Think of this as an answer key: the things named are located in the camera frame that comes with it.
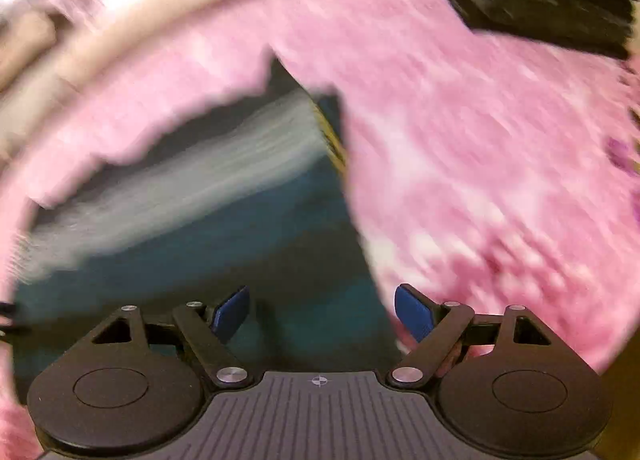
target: metal screw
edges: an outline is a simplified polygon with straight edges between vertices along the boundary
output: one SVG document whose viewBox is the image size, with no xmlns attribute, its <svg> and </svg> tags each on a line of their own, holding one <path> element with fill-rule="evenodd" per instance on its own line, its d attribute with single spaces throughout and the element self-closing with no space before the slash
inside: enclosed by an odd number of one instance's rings
<svg viewBox="0 0 640 460">
<path fill-rule="evenodd" d="M 411 366 L 404 366 L 402 368 L 396 368 L 391 373 L 391 376 L 396 382 L 402 382 L 403 384 L 411 384 L 412 382 L 418 382 L 422 378 L 422 372 L 418 368 Z"/>
<path fill-rule="evenodd" d="M 244 368 L 229 366 L 228 368 L 218 370 L 216 377 L 225 384 L 237 384 L 245 380 L 248 377 L 248 373 Z"/>
</svg>

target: pink blanket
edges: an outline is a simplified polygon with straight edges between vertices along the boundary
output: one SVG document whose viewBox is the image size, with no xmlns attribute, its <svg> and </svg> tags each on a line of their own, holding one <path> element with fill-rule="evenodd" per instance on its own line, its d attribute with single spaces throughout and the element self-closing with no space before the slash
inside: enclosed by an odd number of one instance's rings
<svg viewBox="0 0 640 460">
<path fill-rule="evenodd" d="M 478 312 L 525 304 L 607 365 L 640 306 L 640 178 L 605 143 L 635 133 L 640 83 L 608 58 L 473 34 L 446 0 L 243 0 L 114 66 L 2 177 L 4 297 L 32 200 L 136 160 L 205 100 L 259 90 L 269 46 L 306 87 L 343 94 L 348 199 L 389 309 L 401 282 Z M 4 384 L 4 418 L 24 424 Z M 16 429 L 0 460 L 36 451 Z"/>
</svg>

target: beige fabric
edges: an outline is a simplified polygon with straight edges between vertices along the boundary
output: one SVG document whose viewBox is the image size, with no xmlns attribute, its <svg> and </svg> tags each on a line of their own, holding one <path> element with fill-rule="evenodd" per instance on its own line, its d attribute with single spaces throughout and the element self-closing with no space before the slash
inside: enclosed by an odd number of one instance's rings
<svg viewBox="0 0 640 460">
<path fill-rule="evenodd" d="M 28 10 L 9 19 L 0 32 L 0 92 L 55 42 L 55 26 L 44 12 Z"/>
<path fill-rule="evenodd" d="M 220 1 L 142 0 L 100 30 L 70 36 L 2 98 L 0 155 L 15 154 L 51 112 L 111 62 L 180 18 Z"/>
</svg>

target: pink towel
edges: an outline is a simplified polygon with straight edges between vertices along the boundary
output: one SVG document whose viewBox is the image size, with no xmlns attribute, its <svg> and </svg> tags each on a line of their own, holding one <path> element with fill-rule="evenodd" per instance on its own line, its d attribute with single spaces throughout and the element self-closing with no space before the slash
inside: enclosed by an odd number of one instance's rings
<svg viewBox="0 0 640 460">
<path fill-rule="evenodd" d="M 401 282 L 477 312 L 525 304 L 592 366 L 609 363 L 640 305 L 640 178 L 605 144 L 635 134 L 640 84 L 608 58 L 474 34 L 446 0 L 242 0 L 118 63 L 2 177 L 4 298 L 31 200 L 62 202 L 203 101 L 260 89 L 268 47 L 306 87 L 344 97 L 348 200 L 389 310 Z M 7 402 L 0 460 L 36 451 L 15 438 L 16 414 Z"/>
</svg>

